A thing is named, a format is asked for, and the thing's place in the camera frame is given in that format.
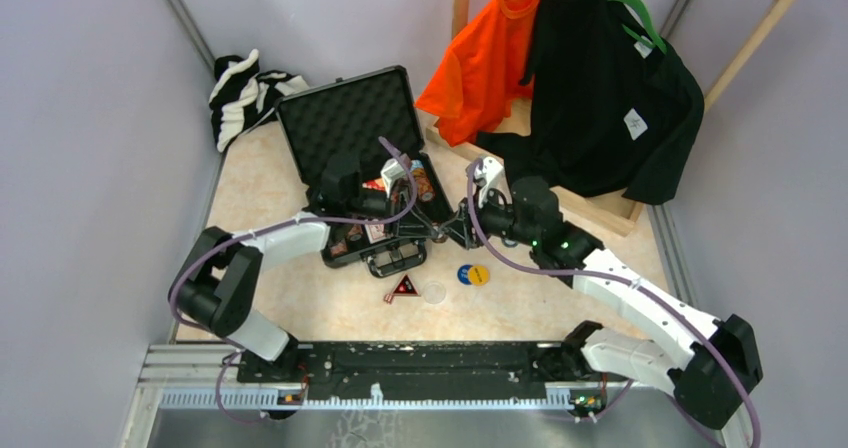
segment tiled floor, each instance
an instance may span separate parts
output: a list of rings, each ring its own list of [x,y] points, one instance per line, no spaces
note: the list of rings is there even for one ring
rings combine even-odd
[[[455,205],[465,191],[467,161],[439,147],[427,151]],[[262,126],[230,147],[209,225],[233,231],[290,218],[305,205],[304,192],[279,124]],[[667,288],[647,213],[627,237],[574,215],[566,217],[603,240],[634,270]],[[504,251],[533,266],[526,249]],[[456,272],[466,263],[485,265],[491,281],[482,287],[461,284]],[[586,319],[639,334],[600,302],[553,278],[516,272],[482,248],[469,252],[452,242],[431,244],[427,262],[408,273],[419,287],[441,282],[447,289],[445,300],[430,305],[409,297],[386,304],[383,295],[400,276],[377,279],[360,263],[332,270],[315,254],[264,273],[254,307],[300,340],[557,340]],[[177,338],[212,336],[181,327]]]

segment foam lining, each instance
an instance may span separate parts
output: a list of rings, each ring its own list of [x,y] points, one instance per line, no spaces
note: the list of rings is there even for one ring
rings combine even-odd
[[[406,69],[385,68],[281,99],[276,106],[300,179],[317,186],[331,156],[359,154],[363,179],[379,175],[390,157],[384,136],[410,155],[424,147]]]

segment wooden base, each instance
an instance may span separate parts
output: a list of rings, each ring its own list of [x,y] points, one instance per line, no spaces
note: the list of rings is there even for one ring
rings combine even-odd
[[[422,123],[427,141],[450,149],[467,160],[475,160],[480,156],[497,156],[488,151],[472,145],[462,143],[454,147],[448,146],[447,142],[439,135],[439,130],[434,126],[435,118],[430,117],[429,123]],[[516,100],[512,104],[512,116],[495,129],[496,133],[517,133],[523,136],[530,134],[530,101]],[[584,198],[565,188],[555,187],[553,192],[559,198],[560,207],[582,216],[589,221],[607,228],[608,230],[627,236],[636,226],[636,220],[642,213],[642,203],[623,198],[624,190],[607,193],[592,198]]]

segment clothing tag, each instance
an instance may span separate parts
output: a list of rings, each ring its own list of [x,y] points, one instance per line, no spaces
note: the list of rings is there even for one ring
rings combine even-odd
[[[627,125],[627,129],[630,130],[630,138],[634,140],[642,136],[642,133],[648,131],[648,124],[645,123],[645,120],[639,116],[639,113],[636,113],[636,108],[631,108],[630,111],[624,115],[624,124]]]
[[[647,58],[648,55],[654,51],[654,49],[647,45],[644,41],[637,41],[633,47],[636,48],[636,51],[638,51],[640,55],[642,55],[642,58]]]

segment clothes hanger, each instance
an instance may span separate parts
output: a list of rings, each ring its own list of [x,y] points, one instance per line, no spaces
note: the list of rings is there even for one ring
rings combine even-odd
[[[607,1],[618,1],[620,3],[624,3],[625,5],[629,6],[630,8],[632,8],[633,11],[636,12],[636,16],[639,17],[639,20],[642,22],[642,26],[645,28],[645,31],[648,33],[648,36],[651,38],[651,41],[653,42],[652,43],[653,46],[650,46],[650,47],[651,48],[657,47],[657,48],[660,49],[661,52],[666,53],[668,48],[665,45],[665,41],[662,39],[662,37],[660,37],[659,33],[657,33],[657,30],[654,29],[654,23],[651,21],[651,14],[648,13],[648,8],[645,6],[645,4],[642,2],[642,0],[607,0]],[[644,38],[639,36],[638,33],[631,30],[630,28],[628,28],[625,25],[622,25],[622,26],[624,27],[624,31],[626,31],[627,34],[632,36],[635,40],[641,41],[642,43],[649,45],[649,43],[646,43],[647,40],[645,40]]]

